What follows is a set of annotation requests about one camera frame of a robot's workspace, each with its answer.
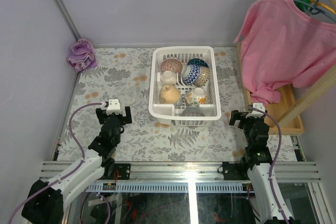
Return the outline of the orange flower pattern bowl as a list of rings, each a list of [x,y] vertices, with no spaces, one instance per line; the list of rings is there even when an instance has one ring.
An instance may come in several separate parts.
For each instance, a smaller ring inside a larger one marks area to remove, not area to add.
[[[208,94],[203,88],[196,87],[185,95],[185,101],[188,106],[208,104]]]

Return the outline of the yellow rimmed bottom bowl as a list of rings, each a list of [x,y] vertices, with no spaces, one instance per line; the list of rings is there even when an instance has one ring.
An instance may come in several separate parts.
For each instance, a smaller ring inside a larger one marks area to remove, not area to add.
[[[181,99],[181,92],[174,85],[164,85],[159,93],[159,102],[161,104],[176,104]]]

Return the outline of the brown checker pattern bowl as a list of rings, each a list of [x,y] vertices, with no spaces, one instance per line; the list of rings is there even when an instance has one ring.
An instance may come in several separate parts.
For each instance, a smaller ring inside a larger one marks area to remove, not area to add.
[[[196,78],[195,85],[197,87],[204,87],[209,81],[211,76],[211,71],[209,67],[200,66],[200,73]]]

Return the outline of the white plastic dish rack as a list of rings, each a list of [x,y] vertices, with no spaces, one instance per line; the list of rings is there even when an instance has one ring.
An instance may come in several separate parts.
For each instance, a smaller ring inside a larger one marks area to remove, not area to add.
[[[160,82],[161,63],[165,59],[177,59],[183,67],[193,58],[201,58],[207,62],[211,71],[208,83],[203,88],[208,94],[208,104],[200,104],[199,107],[205,116],[182,116],[182,112],[190,107],[186,104],[185,95],[197,86],[186,85],[182,81],[181,73],[176,73],[177,83],[174,85],[181,92],[183,106],[176,109],[174,104],[161,104],[159,102],[159,93],[164,86]],[[174,125],[191,125],[191,126],[208,126],[212,122],[220,119],[221,105],[219,99],[219,88],[217,82],[217,72],[214,58],[214,50],[208,46],[196,47],[164,47],[156,49],[152,57],[150,95],[149,95],[149,112],[162,124]]]

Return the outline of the blue triangle pattern bowl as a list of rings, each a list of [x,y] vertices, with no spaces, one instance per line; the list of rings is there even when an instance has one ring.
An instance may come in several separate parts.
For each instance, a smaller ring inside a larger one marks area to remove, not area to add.
[[[193,58],[191,60],[188,61],[187,65],[197,65],[197,66],[202,66],[202,67],[207,67],[208,68],[208,64],[206,61],[204,61],[201,58]]]

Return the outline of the red eye pattern bowl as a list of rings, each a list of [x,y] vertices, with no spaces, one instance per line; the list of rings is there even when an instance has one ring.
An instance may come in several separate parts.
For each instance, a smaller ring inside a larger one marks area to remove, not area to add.
[[[173,58],[165,59],[161,63],[162,72],[171,71],[171,72],[175,72],[175,73],[181,73],[182,69],[183,69],[183,65],[177,59],[173,59]]]

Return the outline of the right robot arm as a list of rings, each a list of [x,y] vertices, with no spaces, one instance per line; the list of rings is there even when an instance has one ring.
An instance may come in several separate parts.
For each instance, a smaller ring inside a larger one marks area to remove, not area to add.
[[[244,131],[247,141],[245,155],[239,162],[239,172],[251,182],[259,208],[255,214],[260,223],[301,223],[288,209],[275,177],[274,166],[282,144],[281,128],[262,103],[253,103],[248,106],[248,110],[231,111],[229,125],[238,121],[238,127]],[[270,118],[278,130],[278,147],[274,157],[267,146],[269,125],[265,123],[265,117]]]

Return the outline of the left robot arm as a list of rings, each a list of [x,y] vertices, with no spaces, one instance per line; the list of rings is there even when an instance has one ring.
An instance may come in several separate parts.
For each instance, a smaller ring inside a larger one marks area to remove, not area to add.
[[[23,205],[21,216],[30,223],[60,223],[67,207],[96,180],[109,179],[114,175],[112,154],[121,142],[124,126],[132,123],[131,108],[120,109],[117,99],[96,109],[101,124],[99,134],[82,157],[60,174],[33,183]]]

